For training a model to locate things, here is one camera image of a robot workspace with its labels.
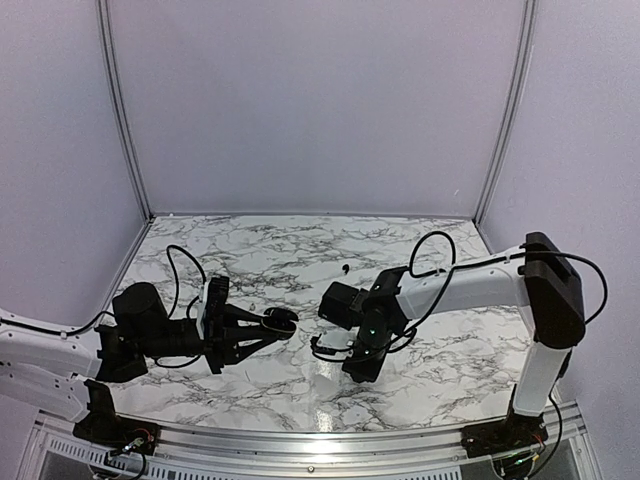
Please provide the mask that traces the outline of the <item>black earbud charging case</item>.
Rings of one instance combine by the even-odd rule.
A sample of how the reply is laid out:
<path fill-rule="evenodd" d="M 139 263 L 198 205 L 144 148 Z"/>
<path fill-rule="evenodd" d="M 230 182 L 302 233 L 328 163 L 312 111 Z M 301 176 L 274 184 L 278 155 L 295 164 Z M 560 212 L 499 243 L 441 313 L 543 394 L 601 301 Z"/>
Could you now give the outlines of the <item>black earbud charging case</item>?
<path fill-rule="evenodd" d="M 264 311 L 261 325 L 282 338 L 290 338 L 296 332 L 298 322 L 299 317 L 293 311 L 270 307 Z"/>

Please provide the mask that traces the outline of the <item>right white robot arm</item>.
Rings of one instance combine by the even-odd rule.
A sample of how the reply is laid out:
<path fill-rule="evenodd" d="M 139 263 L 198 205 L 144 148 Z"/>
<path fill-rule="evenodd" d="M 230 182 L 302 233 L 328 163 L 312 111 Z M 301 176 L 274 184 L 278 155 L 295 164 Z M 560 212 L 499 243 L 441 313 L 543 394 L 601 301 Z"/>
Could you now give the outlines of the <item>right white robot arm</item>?
<path fill-rule="evenodd" d="M 532 338 L 511 401 L 495 438 L 515 448 L 534 431 L 566 357 L 586 334 L 582 281 L 567 256 L 541 232 L 525 243 L 476 262 L 417 278 L 406 267 L 382 271 L 361 304 L 362 323 L 343 371 L 373 382 L 390 352 L 391 338 L 434 314 L 515 306 Z"/>

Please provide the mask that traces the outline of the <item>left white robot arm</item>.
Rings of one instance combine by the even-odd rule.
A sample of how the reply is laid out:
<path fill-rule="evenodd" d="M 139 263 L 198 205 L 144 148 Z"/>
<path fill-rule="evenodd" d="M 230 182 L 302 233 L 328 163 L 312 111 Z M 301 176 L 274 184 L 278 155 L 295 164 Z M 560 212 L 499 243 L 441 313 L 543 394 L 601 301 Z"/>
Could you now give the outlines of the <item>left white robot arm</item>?
<path fill-rule="evenodd" d="M 181 319 L 156 287 L 138 282 L 112 301 L 113 325 L 92 320 L 72 330 L 1 315 L 1 384 L 16 398 L 88 428 L 106 445 L 125 438 L 126 423 L 109 386 L 148 372 L 148 360 L 202 357 L 212 374 L 293 336 L 298 317 L 271 307 L 257 315 L 229 303 L 230 280 L 206 280 L 197 307 Z"/>

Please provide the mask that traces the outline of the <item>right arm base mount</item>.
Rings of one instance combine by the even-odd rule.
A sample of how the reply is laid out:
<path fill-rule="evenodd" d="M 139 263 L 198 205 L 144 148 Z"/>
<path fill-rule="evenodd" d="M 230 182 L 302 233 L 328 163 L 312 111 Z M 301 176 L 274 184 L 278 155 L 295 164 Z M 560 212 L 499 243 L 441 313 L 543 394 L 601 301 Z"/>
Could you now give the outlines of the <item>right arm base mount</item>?
<path fill-rule="evenodd" d="M 505 417 L 462 428 L 460 444 L 469 458 L 523 449 L 548 439 L 543 413 L 537 416 L 517 414 L 514 398 L 515 391 L 512 391 Z"/>

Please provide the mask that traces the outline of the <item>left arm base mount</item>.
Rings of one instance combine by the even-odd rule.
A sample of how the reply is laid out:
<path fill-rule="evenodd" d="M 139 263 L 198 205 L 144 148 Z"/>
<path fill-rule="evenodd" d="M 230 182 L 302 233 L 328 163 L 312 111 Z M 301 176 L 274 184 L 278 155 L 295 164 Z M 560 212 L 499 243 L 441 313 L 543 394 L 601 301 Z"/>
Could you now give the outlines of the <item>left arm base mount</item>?
<path fill-rule="evenodd" d="M 132 450 L 145 455 L 152 455 L 156 449 L 160 434 L 160 426 L 156 423 L 121 416 L 116 413 L 110 389 L 94 380 L 86 380 L 88 389 L 88 412 L 75 423 L 73 435 L 76 438 L 111 447 L 123 452 L 126 445 L 137 439 L 141 445 L 134 445 Z"/>

